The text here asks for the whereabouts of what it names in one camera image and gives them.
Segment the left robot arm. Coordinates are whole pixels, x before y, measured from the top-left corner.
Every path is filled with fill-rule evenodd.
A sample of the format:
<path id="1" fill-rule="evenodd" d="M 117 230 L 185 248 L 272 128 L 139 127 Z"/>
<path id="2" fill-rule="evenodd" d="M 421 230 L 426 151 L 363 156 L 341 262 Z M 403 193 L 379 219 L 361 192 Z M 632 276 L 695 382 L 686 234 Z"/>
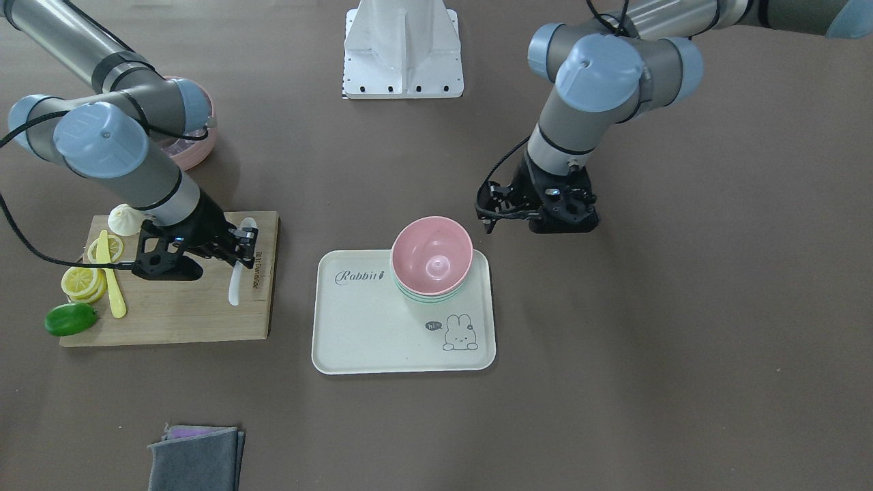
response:
<path id="1" fill-rule="evenodd" d="M 585 164 L 612 125 L 680 102 L 702 80 L 692 38 L 748 25 L 827 38 L 871 32 L 870 1 L 642 1 L 582 25 L 548 24 L 528 64 L 552 82 L 508 202 L 534 233 L 599 222 Z"/>

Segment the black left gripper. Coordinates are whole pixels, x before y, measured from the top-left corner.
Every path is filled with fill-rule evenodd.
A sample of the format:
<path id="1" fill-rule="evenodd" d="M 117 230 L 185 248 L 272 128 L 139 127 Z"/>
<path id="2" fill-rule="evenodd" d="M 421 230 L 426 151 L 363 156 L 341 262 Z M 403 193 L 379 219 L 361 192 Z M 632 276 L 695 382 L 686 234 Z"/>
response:
<path id="1" fill-rule="evenodd" d="M 522 175 L 527 180 L 522 189 L 535 212 L 528 218 L 533 233 L 589 233 L 598 226 L 601 218 L 595 208 L 597 196 L 584 164 L 571 159 L 565 165 L 567 173 L 559 176 L 542 170 L 529 155 L 524 163 Z"/>

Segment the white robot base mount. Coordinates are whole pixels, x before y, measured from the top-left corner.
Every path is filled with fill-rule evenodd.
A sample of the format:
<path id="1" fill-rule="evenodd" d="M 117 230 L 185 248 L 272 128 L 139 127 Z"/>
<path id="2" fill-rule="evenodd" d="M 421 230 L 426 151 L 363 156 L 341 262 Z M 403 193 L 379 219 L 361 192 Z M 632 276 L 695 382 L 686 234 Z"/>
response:
<path id="1" fill-rule="evenodd" d="M 344 49 L 344 98 L 464 93 L 458 15 L 443 1 L 361 1 L 346 13 Z"/>

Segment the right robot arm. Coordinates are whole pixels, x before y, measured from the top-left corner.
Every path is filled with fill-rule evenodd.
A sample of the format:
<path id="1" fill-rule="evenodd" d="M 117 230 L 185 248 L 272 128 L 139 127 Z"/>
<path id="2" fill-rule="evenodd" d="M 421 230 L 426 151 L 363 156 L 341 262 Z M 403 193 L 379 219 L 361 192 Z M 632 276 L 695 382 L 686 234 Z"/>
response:
<path id="1" fill-rule="evenodd" d="M 258 230 L 228 222 L 162 150 L 164 139 L 208 133 L 205 91 L 163 77 L 69 1 L 3 1 L 2 16 L 94 90 L 75 100 L 22 98 L 10 109 L 4 140 L 102 184 L 145 214 L 134 261 L 99 265 L 186 282 L 202 275 L 196 256 L 252 268 Z"/>

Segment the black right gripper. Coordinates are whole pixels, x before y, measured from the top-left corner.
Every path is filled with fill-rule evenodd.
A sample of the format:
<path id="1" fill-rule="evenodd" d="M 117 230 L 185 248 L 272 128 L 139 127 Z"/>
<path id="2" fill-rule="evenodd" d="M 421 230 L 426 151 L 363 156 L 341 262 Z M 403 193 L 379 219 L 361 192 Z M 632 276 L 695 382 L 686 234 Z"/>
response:
<path id="1" fill-rule="evenodd" d="M 234 267 L 237 263 L 252 269 L 258 228 L 236 228 L 207 194 L 199 196 L 194 211 L 174 226 L 159 226 L 156 251 L 171 252 L 175 240 L 181 249 L 203 258 L 218 258 Z"/>

